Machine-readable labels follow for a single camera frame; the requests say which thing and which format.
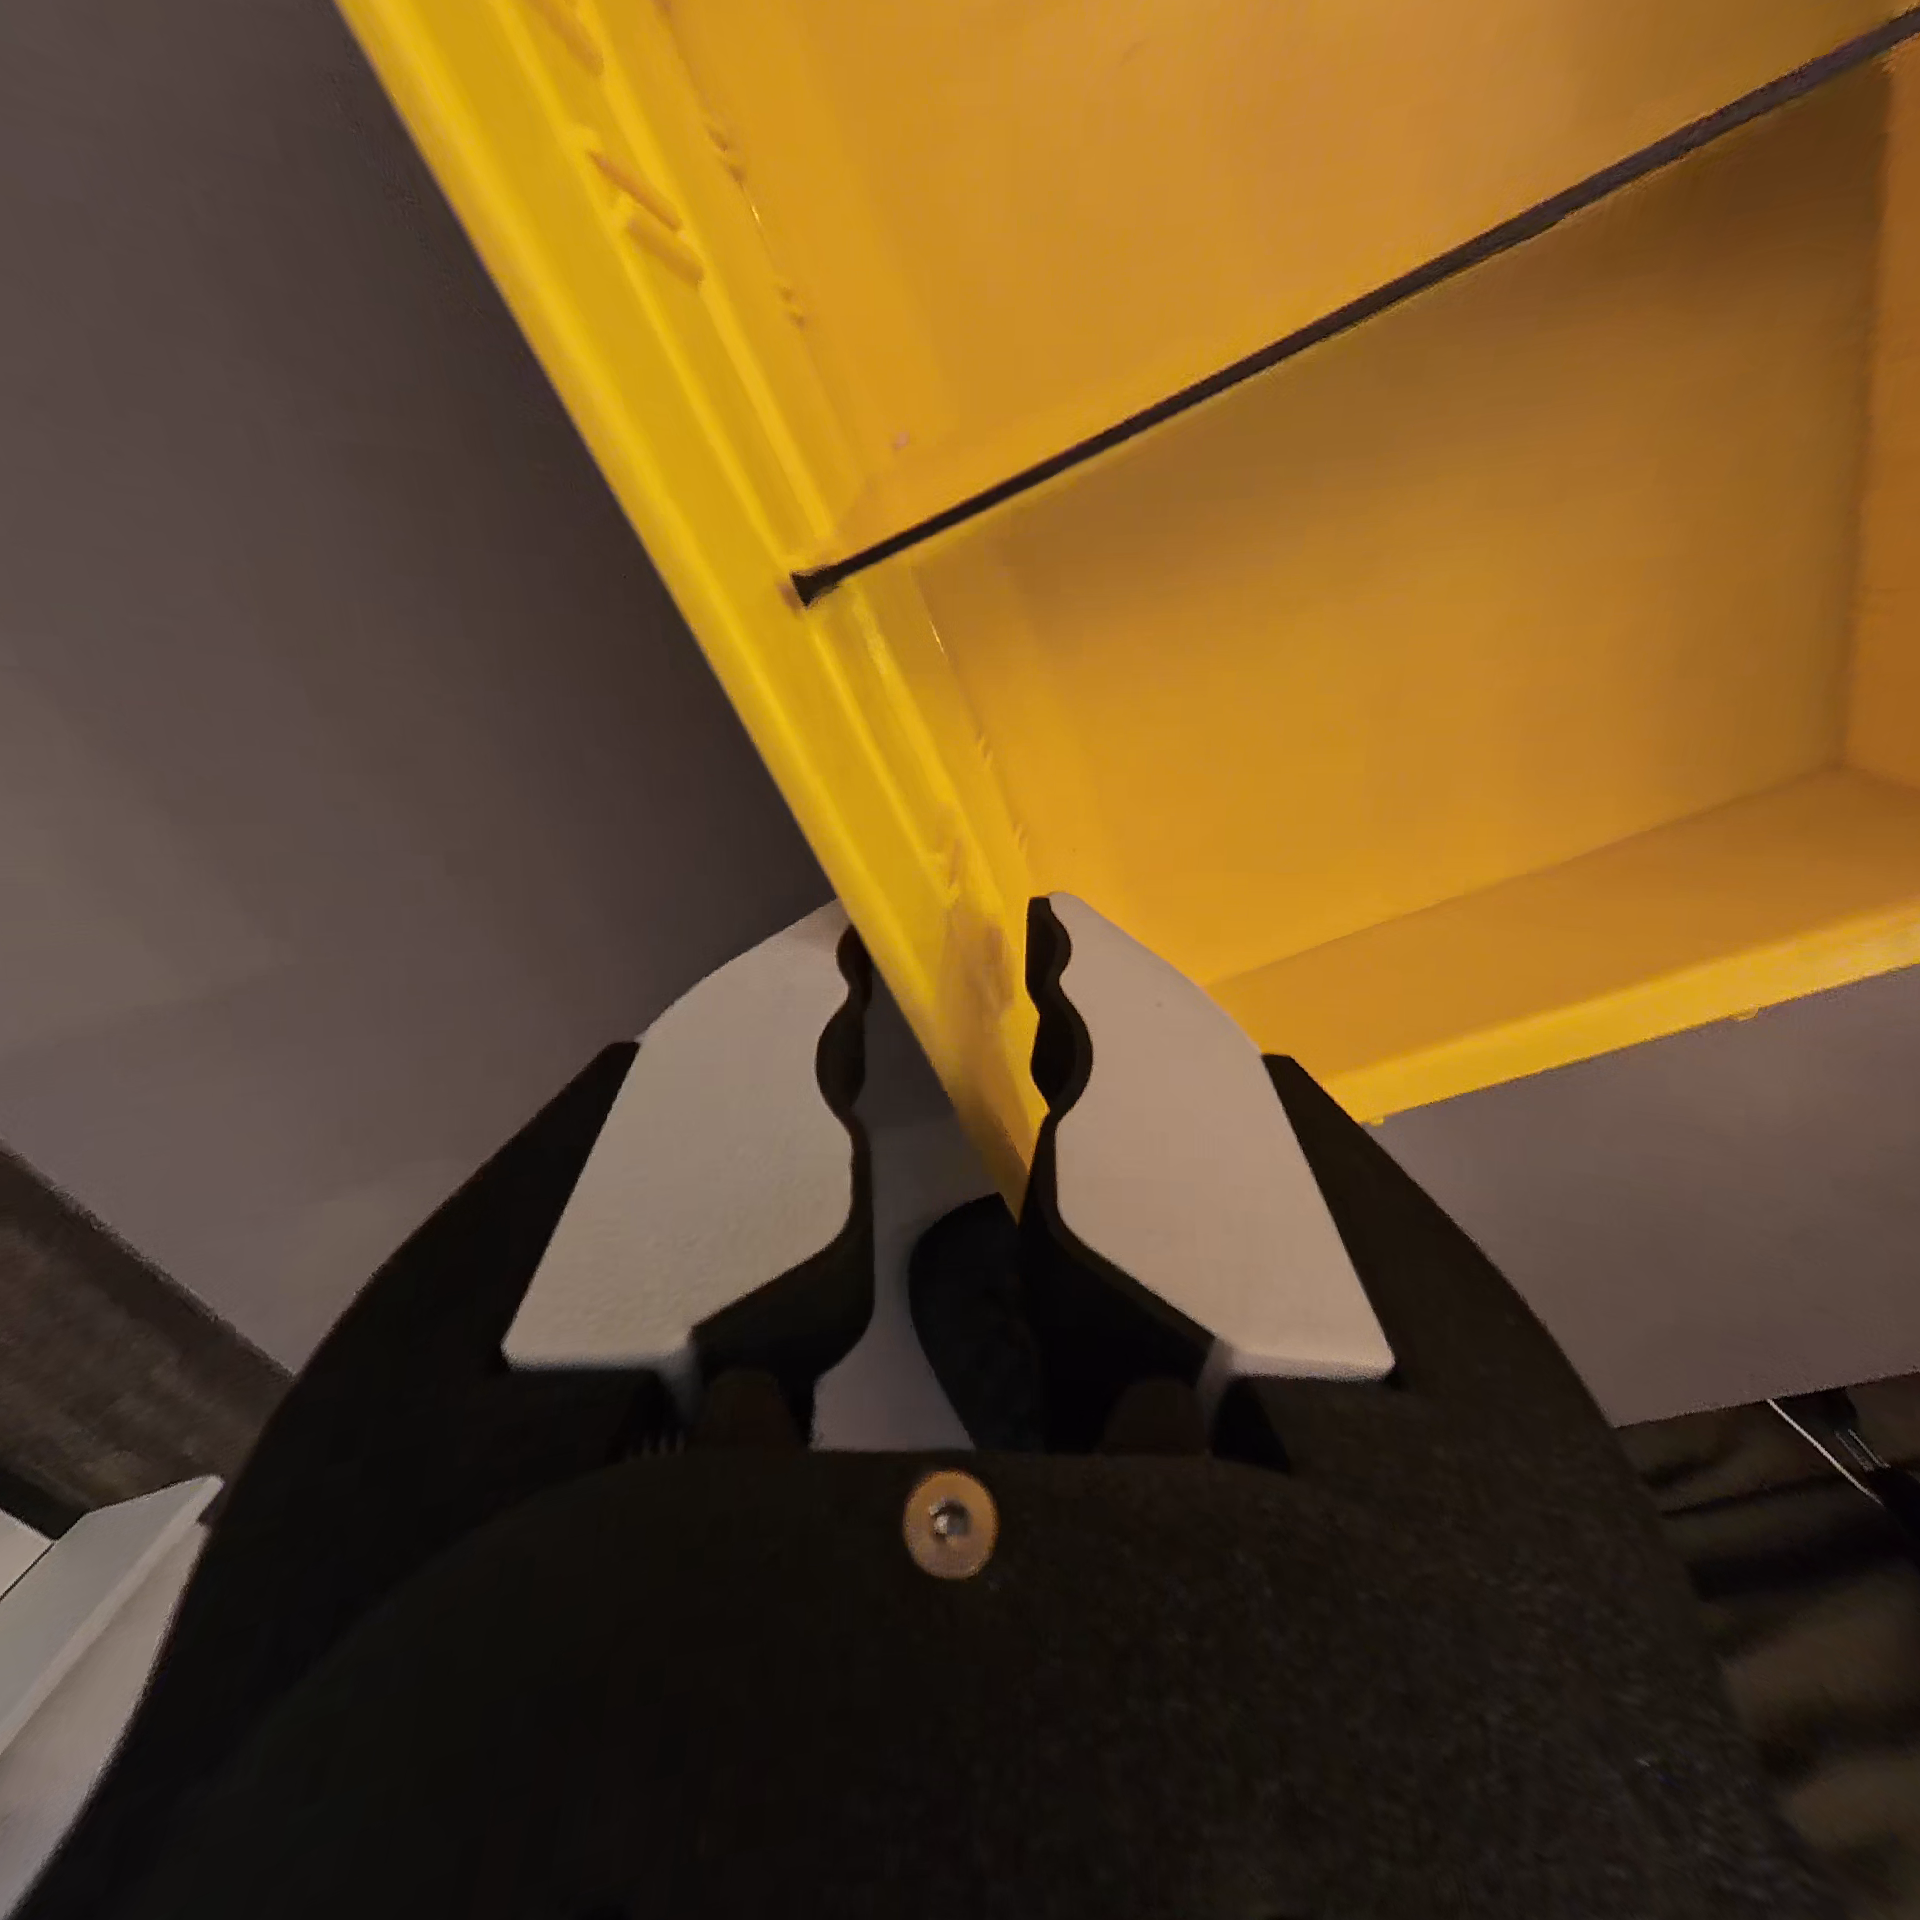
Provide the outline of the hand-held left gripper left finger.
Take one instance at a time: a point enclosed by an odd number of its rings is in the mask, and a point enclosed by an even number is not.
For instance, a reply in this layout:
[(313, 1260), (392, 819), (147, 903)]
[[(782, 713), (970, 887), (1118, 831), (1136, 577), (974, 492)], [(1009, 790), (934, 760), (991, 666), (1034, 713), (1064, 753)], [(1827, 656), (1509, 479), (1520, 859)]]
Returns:
[(638, 1037), (499, 1362), (655, 1373), (687, 1425), (755, 1373), (815, 1440), (823, 1373), (874, 1322), (868, 1003), (846, 903), (697, 978)]

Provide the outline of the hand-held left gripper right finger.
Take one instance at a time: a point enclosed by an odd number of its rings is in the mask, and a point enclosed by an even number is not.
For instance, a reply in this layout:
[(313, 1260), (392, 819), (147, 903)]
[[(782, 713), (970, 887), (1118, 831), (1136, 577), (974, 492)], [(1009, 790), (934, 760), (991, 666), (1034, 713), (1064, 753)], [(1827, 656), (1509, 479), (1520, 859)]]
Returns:
[(1032, 896), (1023, 984), (1046, 1449), (1101, 1449), (1136, 1390), (1196, 1437), (1264, 1383), (1384, 1390), (1391, 1327), (1239, 1010), (1077, 887)]

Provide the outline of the yellow plastic bin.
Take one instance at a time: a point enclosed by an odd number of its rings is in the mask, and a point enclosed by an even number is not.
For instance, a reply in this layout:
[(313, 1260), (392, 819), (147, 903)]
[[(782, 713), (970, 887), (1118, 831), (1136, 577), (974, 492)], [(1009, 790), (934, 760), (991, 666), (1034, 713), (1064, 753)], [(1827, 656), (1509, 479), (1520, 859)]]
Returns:
[(339, 5), (948, 1100), (1077, 887), (1357, 1123), (1915, 966), (1915, 5)]

